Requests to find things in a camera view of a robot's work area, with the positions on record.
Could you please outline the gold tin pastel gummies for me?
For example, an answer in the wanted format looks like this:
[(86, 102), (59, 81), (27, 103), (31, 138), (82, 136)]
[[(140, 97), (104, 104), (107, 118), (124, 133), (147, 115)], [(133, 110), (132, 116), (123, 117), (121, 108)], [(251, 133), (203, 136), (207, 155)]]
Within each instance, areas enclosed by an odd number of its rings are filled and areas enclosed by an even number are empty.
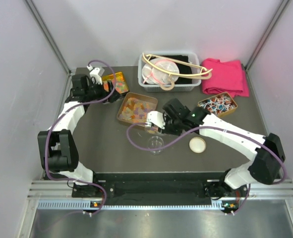
[(129, 92), (126, 94), (117, 119), (126, 124), (146, 122), (147, 114), (155, 111), (158, 99), (146, 95)]

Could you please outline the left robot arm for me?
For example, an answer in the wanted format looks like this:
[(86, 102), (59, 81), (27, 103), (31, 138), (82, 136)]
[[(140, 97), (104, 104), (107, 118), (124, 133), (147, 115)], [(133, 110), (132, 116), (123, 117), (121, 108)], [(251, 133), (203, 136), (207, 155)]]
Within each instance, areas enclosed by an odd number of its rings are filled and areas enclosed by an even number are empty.
[(107, 87), (96, 77), (76, 74), (71, 78), (71, 89), (63, 105), (63, 110), (54, 124), (40, 131), (37, 140), (41, 165), (47, 177), (53, 181), (72, 181), (83, 187), (88, 196), (96, 196), (106, 191), (95, 181), (95, 173), (79, 161), (79, 153), (73, 132), (91, 104), (114, 102), (116, 75), (107, 80)]

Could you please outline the clear round container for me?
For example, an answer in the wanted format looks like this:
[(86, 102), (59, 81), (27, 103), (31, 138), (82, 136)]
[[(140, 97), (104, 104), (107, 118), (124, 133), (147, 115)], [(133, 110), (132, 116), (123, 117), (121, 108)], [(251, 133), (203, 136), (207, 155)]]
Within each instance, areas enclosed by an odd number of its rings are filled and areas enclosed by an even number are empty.
[(147, 148), (151, 154), (159, 155), (162, 152), (162, 147), (164, 147), (164, 145), (165, 143), (162, 137), (152, 136), (148, 140)]

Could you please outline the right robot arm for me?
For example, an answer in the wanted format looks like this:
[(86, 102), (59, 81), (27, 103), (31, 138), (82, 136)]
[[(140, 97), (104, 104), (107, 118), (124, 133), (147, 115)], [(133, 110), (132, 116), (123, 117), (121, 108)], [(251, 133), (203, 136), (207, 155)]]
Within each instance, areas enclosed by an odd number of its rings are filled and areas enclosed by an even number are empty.
[(210, 186), (209, 193), (231, 196), (243, 185), (259, 182), (276, 184), (283, 167), (285, 154), (279, 136), (255, 134), (225, 122), (202, 107), (190, 110), (178, 99), (163, 106), (159, 117), (159, 132), (180, 136), (182, 132), (196, 132), (215, 139), (243, 154), (249, 161), (237, 168), (228, 169), (218, 183)]

